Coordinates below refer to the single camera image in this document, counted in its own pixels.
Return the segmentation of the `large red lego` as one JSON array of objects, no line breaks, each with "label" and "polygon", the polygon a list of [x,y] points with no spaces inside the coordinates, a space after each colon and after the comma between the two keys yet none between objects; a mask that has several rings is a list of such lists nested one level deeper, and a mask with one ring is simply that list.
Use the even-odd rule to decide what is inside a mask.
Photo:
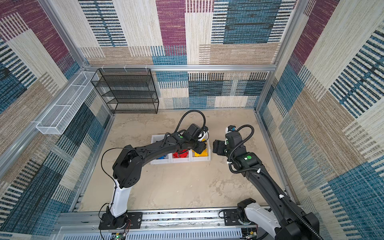
[{"label": "large red lego", "polygon": [[188,156],[189,156],[188,150],[183,150],[183,151],[173,153],[173,158],[175,158],[175,159],[187,158]]}]

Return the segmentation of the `blue lego pair back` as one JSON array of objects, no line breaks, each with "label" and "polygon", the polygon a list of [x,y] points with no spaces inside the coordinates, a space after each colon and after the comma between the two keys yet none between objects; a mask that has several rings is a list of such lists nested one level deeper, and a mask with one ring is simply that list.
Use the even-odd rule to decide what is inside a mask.
[{"label": "blue lego pair back", "polygon": [[161,156],[159,158],[157,158],[158,160],[162,160],[162,159],[167,159],[168,158],[168,155],[164,155],[164,156]]}]

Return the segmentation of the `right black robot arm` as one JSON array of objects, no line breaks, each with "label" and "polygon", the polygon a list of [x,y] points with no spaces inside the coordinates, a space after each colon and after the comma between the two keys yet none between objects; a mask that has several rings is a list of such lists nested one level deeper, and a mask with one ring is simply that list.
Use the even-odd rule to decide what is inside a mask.
[{"label": "right black robot arm", "polygon": [[253,222],[275,240],[320,240],[320,221],[313,213],[306,213],[282,190],[266,170],[260,158],[246,149],[245,143],[253,136],[251,125],[239,128],[228,126],[225,140],[215,140],[213,153],[227,157],[229,170],[241,174],[252,183],[271,208],[260,207],[252,200],[240,202],[240,221]]}]

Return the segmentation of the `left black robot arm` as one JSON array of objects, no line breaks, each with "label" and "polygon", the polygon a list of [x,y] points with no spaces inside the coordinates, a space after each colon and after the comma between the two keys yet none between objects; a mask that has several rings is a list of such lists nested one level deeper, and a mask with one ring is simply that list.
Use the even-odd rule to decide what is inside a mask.
[{"label": "left black robot arm", "polygon": [[142,147],[124,147],[113,165],[115,189],[109,209],[103,217],[111,221],[127,219],[127,203],[131,188],[138,183],[142,168],[153,160],[176,152],[193,150],[201,154],[206,148],[208,127],[191,124],[187,130],[167,133],[162,140]]}]

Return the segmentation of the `right white bin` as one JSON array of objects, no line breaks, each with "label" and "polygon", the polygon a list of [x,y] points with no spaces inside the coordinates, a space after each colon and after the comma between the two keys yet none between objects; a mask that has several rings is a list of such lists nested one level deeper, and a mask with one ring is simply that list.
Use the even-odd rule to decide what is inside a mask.
[{"label": "right white bin", "polygon": [[190,150],[191,154],[191,162],[205,162],[211,160],[211,147],[209,142],[209,132],[207,132],[204,137],[202,138],[202,141],[206,144],[206,149],[201,153],[198,154],[194,150]]}]

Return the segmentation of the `yellow lego front right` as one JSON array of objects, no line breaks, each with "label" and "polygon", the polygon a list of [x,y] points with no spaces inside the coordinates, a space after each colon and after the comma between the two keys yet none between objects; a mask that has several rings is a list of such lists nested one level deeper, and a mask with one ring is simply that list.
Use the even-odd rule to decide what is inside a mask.
[{"label": "yellow lego front right", "polygon": [[208,156],[209,156],[209,154],[208,154],[207,149],[203,150],[203,152],[201,154],[194,152],[194,157],[196,157],[196,158],[208,157]]}]

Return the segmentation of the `middle white bin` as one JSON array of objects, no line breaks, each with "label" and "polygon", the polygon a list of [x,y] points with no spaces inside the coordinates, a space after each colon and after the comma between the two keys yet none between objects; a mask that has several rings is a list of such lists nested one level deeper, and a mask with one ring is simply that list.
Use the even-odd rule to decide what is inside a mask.
[{"label": "middle white bin", "polygon": [[190,151],[183,150],[175,152],[171,156],[171,163],[187,163],[190,161]]}]

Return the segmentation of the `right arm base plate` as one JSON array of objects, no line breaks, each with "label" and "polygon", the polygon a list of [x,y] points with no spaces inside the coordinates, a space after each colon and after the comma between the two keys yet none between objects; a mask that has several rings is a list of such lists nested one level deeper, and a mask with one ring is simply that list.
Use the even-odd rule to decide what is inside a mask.
[{"label": "right arm base plate", "polygon": [[224,209],[219,213],[219,216],[224,219],[226,226],[245,226],[251,223],[241,208]]}]

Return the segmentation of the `aluminium front rail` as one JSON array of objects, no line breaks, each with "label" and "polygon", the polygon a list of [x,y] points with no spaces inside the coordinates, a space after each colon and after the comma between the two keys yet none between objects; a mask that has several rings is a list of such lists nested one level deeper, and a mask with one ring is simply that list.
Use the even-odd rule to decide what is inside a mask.
[{"label": "aluminium front rail", "polygon": [[270,240],[257,225],[241,226],[225,219],[222,208],[133,210],[131,227],[99,230],[98,212],[64,213],[52,240]]}]

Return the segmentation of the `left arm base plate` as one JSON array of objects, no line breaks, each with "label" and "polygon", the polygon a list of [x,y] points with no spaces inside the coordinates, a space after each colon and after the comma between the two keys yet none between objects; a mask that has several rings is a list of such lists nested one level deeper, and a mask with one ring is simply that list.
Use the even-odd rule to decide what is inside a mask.
[{"label": "left arm base plate", "polygon": [[99,230],[139,229],[142,224],[143,212],[126,212],[119,217],[114,217],[111,212],[102,215]]}]

